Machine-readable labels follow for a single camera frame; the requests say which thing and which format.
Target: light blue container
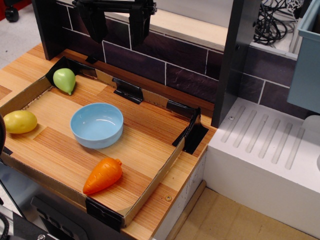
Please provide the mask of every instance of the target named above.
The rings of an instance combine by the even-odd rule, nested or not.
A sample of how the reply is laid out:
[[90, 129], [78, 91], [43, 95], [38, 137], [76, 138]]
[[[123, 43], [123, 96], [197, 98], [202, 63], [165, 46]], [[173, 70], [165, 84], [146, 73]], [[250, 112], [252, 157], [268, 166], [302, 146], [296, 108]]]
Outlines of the light blue container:
[[75, 139], [84, 147], [103, 149], [114, 144], [123, 132], [121, 111], [108, 103], [92, 103], [76, 111], [70, 121]]
[[320, 0], [313, 0], [299, 26], [302, 37], [288, 103], [320, 113], [320, 34], [312, 32]]

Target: gray floor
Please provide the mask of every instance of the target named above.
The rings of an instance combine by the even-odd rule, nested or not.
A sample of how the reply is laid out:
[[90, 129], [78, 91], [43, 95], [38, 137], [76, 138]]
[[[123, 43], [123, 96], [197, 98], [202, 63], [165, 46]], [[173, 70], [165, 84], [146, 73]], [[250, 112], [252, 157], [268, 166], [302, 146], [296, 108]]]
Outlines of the gray floor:
[[[39, 30], [32, 5], [19, 10], [19, 20], [0, 21], [0, 69], [19, 58], [21, 55], [41, 43]], [[19, 213], [2, 186], [0, 198], [4, 206]]]

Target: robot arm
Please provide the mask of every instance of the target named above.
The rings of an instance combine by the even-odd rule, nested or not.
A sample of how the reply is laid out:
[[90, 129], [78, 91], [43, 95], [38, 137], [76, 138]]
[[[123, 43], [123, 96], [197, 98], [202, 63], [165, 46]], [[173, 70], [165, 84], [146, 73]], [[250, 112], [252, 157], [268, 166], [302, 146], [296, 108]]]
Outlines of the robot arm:
[[149, 34], [150, 17], [157, 11], [153, 0], [74, 0], [72, 4], [78, 9], [80, 17], [97, 43], [107, 35], [105, 12], [129, 14], [132, 46], [142, 44]]

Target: screw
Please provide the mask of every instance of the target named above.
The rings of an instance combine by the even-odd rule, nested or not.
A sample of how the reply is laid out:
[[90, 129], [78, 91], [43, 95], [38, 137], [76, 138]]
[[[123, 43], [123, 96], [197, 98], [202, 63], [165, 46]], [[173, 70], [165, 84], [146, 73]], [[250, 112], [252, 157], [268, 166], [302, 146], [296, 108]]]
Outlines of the screw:
[[168, 196], [165, 197], [165, 200], [166, 200], [167, 202], [170, 202], [170, 201], [172, 200], [172, 197], [168, 195]]
[[46, 239], [46, 236], [43, 234], [40, 234], [37, 238], [37, 240], [45, 240], [45, 239]]

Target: yellow potato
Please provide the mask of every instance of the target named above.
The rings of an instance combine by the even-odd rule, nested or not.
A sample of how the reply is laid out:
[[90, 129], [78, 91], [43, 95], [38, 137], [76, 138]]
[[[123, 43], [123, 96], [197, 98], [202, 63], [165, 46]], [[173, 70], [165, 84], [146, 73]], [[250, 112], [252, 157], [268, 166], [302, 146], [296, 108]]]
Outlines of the yellow potato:
[[4, 116], [5, 130], [11, 134], [24, 134], [32, 131], [38, 124], [36, 116], [26, 110], [17, 110]]

